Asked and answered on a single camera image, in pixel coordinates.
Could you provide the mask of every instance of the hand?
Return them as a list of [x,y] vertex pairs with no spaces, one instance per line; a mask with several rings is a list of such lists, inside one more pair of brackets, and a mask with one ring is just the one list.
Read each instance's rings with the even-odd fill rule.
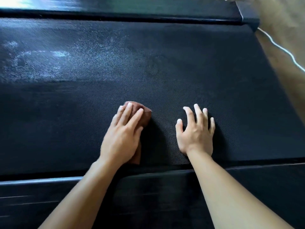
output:
[[213,153],[213,134],[215,131],[215,121],[211,118],[211,126],[208,130],[208,110],[200,110],[198,104],[194,105],[197,122],[195,122],[194,114],[189,107],[184,107],[188,118],[188,126],[183,131],[183,123],[178,119],[176,124],[177,142],[180,151],[187,155],[190,151],[203,151],[210,156]]
[[143,114],[143,109],[139,109],[128,121],[131,111],[132,103],[128,103],[126,109],[123,106],[119,107],[105,134],[99,160],[110,161],[118,165],[119,168],[134,155],[143,130],[143,127],[136,128]]

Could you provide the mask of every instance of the forearm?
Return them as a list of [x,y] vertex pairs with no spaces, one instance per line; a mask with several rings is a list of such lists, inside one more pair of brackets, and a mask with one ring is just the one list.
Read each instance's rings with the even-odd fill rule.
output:
[[93,163],[82,180],[60,202],[40,229],[90,229],[117,169],[118,167],[111,162]]
[[266,207],[203,151],[188,153],[214,227],[292,228]]

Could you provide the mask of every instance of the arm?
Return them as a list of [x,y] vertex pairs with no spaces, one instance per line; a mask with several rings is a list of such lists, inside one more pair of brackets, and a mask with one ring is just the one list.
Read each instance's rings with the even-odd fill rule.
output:
[[182,120],[176,125],[177,141],[198,177],[204,198],[216,229],[226,228],[292,228],[277,214],[247,191],[211,158],[214,119],[208,130],[208,113],[195,104],[197,122],[192,110],[184,107],[188,118],[186,130]]
[[138,146],[142,127],[136,128],[143,109],[128,121],[132,110],[120,106],[101,146],[101,155],[94,162],[82,180],[59,203],[39,227],[69,229],[90,229],[101,206],[107,188],[120,166],[129,161]]

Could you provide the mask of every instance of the floor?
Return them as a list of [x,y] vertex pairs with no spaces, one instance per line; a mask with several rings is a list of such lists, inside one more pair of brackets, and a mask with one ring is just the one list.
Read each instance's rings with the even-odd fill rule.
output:
[[[276,43],[291,51],[305,67],[305,0],[247,0],[261,17],[260,27]],[[297,114],[305,124],[305,73],[294,65],[289,55],[273,46],[260,31],[256,33],[272,67]]]

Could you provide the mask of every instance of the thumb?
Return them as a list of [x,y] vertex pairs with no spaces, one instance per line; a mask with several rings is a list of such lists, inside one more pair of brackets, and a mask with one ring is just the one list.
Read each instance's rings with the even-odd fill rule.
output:
[[181,119],[178,119],[176,124],[176,135],[179,136],[182,133],[183,133],[183,122]]
[[140,136],[141,136],[141,132],[143,130],[143,127],[139,127],[136,131],[135,131],[135,139],[136,140],[139,140],[140,139]]

